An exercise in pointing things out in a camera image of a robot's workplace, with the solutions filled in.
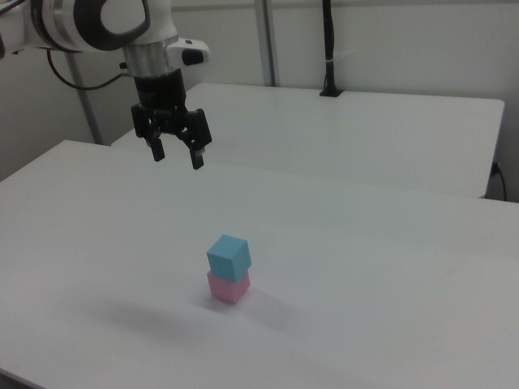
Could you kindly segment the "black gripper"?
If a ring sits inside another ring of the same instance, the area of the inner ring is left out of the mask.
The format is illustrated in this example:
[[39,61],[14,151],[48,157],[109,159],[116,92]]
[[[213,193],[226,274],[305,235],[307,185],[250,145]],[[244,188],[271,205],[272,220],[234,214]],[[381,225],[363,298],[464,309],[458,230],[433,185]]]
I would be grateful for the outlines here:
[[150,147],[155,161],[165,158],[161,135],[176,135],[189,148],[193,169],[204,165],[203,148],[212,142],[202,109],[188,110],[182,72],[155,78],[134,78],[139,103],[131,107],[138,137]]

